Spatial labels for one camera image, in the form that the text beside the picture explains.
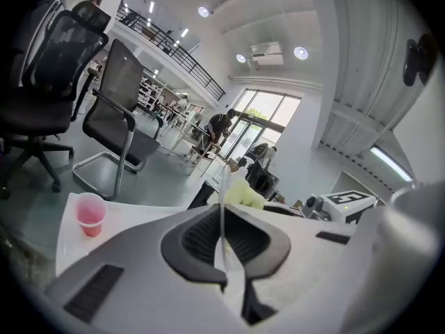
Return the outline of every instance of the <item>air conditioner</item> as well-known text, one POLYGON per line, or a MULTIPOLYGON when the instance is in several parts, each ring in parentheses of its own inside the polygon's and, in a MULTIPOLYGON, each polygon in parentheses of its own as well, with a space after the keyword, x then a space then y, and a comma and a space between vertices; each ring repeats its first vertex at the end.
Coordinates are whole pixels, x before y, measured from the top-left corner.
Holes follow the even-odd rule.
POLYGON ((261 43, 250 46, 252 60, 258 65, 283 65, 283 53, 278 42, 261 43))

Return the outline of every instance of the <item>gray floor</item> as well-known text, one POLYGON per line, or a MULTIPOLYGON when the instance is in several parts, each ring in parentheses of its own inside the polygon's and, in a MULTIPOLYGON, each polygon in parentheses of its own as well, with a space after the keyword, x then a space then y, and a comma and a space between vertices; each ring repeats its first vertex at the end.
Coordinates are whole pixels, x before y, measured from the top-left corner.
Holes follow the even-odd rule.
MULTIPOLYGON (((143 113, 137 115, 136 119, 139 129, 149 135, 154 135, 157 128, 155 120, 143 113)), ((67 152, 46 153, 62 182, 60 193, 51 191, 51 177, 40 162, 33 158, 11 179, 10 199, 0 200, 0 221, 7 231, 23 241, 28 248, 39 255, 40 259, 43 259, 38 262, 39 265, 33 275, 35 277, 33 280, 41 286, 54 276, 58 229, 68 194, 88 191, 74 180, 72 166, 106 150, 96 140, 87 137, 82 132, 82 122, 83 116, 78 117, 77 121, 71 124, 68 132, 60 135, 60 143, 74 147, 74 159, 69 160, 67 152)), ((159 141, 163 147, 170 149, 177 135, 176 130, 169 129, 159 141)), ((47 141, 58 143, 54 136, 50 136, 47 141)), ((175 152, 185 154, 188 150, 182 143, 175 152)), ((1 167, 7 167, 20 152, 21 150, 13 150, 4 156, 1 167)), ((201 175, 199 168, 206 166, 205 161, 189 176, 190 168, 182 166, 182 159, 175 155, 168 156, 166 153, 167 151, 163 149, 155 152, 149 158, 145 168, 137 175, 125 171, 120 194, 115 201, 138 205, 180 206, 193 199, 199 189, 201 175)), ((219 167, 215 162, 205 177, 215 175, 219 167)), ((85 167, 82 175, 103 189, 113 184, 116 168, 113 162, 100 159, 85 167)))

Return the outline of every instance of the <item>pink plastic cup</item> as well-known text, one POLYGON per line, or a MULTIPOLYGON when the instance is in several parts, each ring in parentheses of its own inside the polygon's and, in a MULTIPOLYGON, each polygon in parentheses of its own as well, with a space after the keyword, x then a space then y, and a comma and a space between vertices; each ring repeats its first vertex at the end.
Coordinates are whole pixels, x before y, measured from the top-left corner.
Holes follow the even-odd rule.
POLYGON ((97 194, 82 193, 76 205, 76 220, 88 237, 96 237, 102 230, 106 203, 97 194))

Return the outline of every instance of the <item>balcony railing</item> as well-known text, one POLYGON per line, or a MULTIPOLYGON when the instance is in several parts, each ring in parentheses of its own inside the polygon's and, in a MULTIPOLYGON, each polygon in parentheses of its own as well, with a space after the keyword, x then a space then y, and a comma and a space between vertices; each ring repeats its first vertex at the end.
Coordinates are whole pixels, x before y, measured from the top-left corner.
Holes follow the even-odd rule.
POLYGON ((148 22, 143 16, 124 6, 119 7, 116 20, 141 34, 159 49, 162 49, 165 54, 169 55, 193 76, 199 84, 204 86, 216 100, 221 99, 225 94, 224 90, 210 74, 185 49, 176 45, 175 41, 155 24, 148 22))

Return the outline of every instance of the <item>yellow object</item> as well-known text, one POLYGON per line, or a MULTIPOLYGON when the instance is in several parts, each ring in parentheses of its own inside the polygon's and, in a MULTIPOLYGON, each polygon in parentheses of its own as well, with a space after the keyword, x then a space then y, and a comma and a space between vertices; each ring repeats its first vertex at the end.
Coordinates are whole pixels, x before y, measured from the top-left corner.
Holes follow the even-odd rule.
POLYGON ((225 196, 227 204, 242 204, 257 209, 263 209, 265 201, 266 199, 250 188, 248 182, 242 178, 235 181, 225 196))

